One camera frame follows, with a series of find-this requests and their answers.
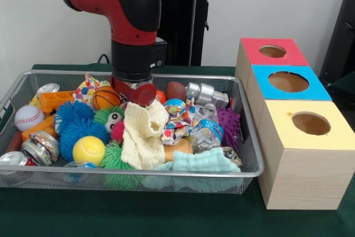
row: white cloth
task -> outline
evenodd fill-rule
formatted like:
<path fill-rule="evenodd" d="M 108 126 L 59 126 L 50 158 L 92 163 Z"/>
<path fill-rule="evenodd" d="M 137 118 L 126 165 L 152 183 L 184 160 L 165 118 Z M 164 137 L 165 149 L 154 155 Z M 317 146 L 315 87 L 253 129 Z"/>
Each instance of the white cloth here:
<path fill-rule="evenodd" d="M 135 169 L 153 170 L 165 162 L 161 135 L 169 115 L 160 102 L 142 108 L 128 103 L 124 113 L 124 133 L 121 160 Z"/>

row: green spiky ball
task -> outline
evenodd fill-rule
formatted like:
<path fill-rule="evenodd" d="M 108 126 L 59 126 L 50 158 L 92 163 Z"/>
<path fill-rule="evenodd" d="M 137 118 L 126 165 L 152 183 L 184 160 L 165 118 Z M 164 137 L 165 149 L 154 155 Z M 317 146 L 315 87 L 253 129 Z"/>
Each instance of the green spiky ball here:
<path fill-rule="evenodd" d="M 100 166 L 104 169 L 134 169 L 121 160 L 121 153 L 122 148 L 117 141 L 111 142 L 106 146 L 105 156 Z M 106 174 L 105 178 L 114 189 L 132 189 L 141 181 L 141 176 L 138 175 Z"/>
<path fill-rule="evenodd" d="M 122 119 L 124 119 L 123 109 L 121 109 L 120 107 L 109 107 L 108 109 L 103 108 L 96 111 L 94 121 L 105 125 L 108 121 L 110 114 L 112 113 L 119 113 L 122 116 Z"/>

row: yellow box lid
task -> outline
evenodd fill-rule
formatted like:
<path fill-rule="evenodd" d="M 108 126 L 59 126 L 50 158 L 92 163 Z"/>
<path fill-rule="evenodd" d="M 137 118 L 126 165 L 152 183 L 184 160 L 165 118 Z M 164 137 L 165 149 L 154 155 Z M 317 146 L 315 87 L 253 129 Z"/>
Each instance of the yellow box lid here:
<path fill-rule="evenodd" d="M 283 147 L 355 150 L 355 134 L 331 101 L 265 100 Z"/>

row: toy face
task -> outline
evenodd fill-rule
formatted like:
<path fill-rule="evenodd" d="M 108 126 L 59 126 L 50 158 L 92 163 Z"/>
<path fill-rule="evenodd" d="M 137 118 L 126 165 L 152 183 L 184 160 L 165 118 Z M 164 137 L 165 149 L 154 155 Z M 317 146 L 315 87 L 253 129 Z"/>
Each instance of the toy face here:
<path fill-rule="evenodd" d="M 113 127 L 116 125 L 117 122 L 121 121 L 122 120 L 122 116 L 120 113 L 111 113 L 106 124 L 105 124 L 105 127 L 106 127 L 106 130 L 111 133 L 112 132 L 112 129 Z"/>

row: stacked boxes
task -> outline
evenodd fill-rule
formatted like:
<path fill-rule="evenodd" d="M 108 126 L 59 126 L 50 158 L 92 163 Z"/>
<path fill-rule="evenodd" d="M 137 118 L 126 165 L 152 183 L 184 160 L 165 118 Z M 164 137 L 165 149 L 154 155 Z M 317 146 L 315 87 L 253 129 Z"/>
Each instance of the stacked boxes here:
<path fill-rule="evenodd" d="M 337 209 L 355 171 L 355 134 L 291 39 L 240 42 L 236 77 L 258 132 L 267 209 Z"/>

